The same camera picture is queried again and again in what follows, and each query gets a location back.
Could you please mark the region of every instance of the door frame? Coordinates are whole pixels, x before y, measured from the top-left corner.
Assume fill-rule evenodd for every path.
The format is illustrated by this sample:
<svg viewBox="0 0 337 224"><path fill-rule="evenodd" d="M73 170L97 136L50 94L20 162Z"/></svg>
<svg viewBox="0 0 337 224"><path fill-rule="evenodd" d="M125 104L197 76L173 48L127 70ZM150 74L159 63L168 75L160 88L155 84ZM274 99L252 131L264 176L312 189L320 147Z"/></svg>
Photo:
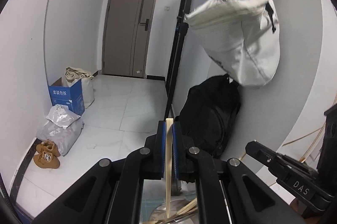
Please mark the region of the door frame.
<svg viewBox="0 0 337 224"><path fill-rule="evenodd" d="M156 1L157 0L154 0L154 6L152 8L152 12L151 12L151 16L150 16L148 34L147 34L147 39L146 39L144 66L143 66L143 71L144 71L143 78L146 78L145 68L146 68L147 53L148 53L148 48L149 48L149 40L150 40L152 19L153 19L154 8L156 6ZM105 53L106 33L107 33L107 19L108 19L109 10L110 10L110 4L111 4L111 0L108 0L108 2L107 2L107 9L106 9L106 15L105 15L105 19L104 19L103 41L102 41L102 75L105 75L105 73L104 73L104 53ZM116 75L116 76L120 76L120 77L134 77L134 76L122 76L122 75Z"/></svg>

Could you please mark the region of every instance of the shoe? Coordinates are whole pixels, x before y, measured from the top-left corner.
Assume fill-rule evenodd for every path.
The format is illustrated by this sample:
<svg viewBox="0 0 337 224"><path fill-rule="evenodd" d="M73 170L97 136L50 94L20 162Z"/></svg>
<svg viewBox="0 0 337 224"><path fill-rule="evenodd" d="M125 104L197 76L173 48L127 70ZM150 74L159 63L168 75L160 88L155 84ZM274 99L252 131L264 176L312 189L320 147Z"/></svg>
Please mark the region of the shoe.
<svg viewBox="0 0 337 224"><path fill-rule="evenodd" d="M60 167L60 161L50 152L42 151L42 153L35 155L33 160L38 167L43 169L57 169Z"/></svg>
<svg viewBox="0 0 337 224"><path fill-rule="evenodd" d="M46 151L46 152L52 153L56 157L60 156L60 152L56 144L48 139L45 142L42 142L41 144L36 145L36 151L38 153L42 153L42 151Z"/></svg>

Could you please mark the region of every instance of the white bag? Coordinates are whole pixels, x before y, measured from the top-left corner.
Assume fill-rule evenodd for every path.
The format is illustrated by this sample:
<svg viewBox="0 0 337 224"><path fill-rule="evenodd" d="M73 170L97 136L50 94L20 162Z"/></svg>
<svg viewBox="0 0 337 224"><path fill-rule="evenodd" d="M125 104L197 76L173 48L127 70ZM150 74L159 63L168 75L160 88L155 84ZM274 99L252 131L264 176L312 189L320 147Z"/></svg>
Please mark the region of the white bag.
<svg viewBox="0 0 337 224"><path fill-rule="evenodd" d="M185 15L210 58L242 86L267 84L279 59L273 0L208 0Z"/></svg>
<svg viewBox="0 0 337 224"><path fill-rule="evenodd" d="M67 67L65 76L69 87L75 84L79 79L82 79L83 102L84 108L87 109L95 100L94 86L91 82L91 79L94 78L94 76L89 71L74 67Z"/></svg>
<svg viewBox="0 0 337 224"><path fill-rule="evenodd" d="M68 106L56 104L50 108L49 114L46 118L57 126L67 129L67 127L74 121L78 120L80 116L70 111Z"/></svg>
<svg viewBox="0 0 337 224"><path fill-rule="evenodd" d="M82 94L83 94L84 108L87 109L95 100L94 86L91 82L91 78L82 79Z"/></svg>

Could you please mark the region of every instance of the zipper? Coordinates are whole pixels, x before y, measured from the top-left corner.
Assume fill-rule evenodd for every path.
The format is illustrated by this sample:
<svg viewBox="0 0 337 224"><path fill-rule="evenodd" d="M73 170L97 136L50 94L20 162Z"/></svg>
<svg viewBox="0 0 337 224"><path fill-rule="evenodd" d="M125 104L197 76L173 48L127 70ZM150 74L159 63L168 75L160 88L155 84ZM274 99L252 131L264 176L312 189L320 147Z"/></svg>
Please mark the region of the zipper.
<svg viewBox="0 0 337 224"><path fill-rule="evenodd" d="M270 6L269 2L266 3L266 11L268 12L269 18L272 22L272 31L273 31L273 34L274 34L275 31L276 31L276 27L274 26L274 20L273 20L274 11L273 11L272 7Z"/></svg>
<svg viewBox="0 0 337 224"><path fill-rule="evenodd" d="M223 119L222 119L222 115L221 115L221 113L218 111L218 109L217 109L218 107L215 105L215 107L214 106L212 106L211 107L211 109L215 112L215 115L218 117L218 119L219 119L219 123L220 123L220 125L221 125L221 131L222 131L222 134L221 134L221 141L220 141L220 143L216 146L216 148L215 148L215 153L219 150L219 148L221 147L221 145L222 145L222 142L223 142L223 140L225 139L225 133L226 132L224 132L224 130L225 130L225 124L223 123Z"/></svg>

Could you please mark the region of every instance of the black bag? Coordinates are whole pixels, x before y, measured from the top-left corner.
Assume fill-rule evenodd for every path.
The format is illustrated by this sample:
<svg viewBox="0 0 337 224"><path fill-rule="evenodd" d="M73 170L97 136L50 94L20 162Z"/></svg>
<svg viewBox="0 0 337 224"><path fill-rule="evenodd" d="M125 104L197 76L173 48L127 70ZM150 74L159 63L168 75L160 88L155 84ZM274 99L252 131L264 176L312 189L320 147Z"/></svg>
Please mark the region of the black bag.
<svg viewBox="0 0 337 224"><path fill-rule="evenodd" d="M229 76L215 76L188 91L188 97L176 121L183 135L194 145L219 158L230 138L240 109L238 83Z"/></svg>

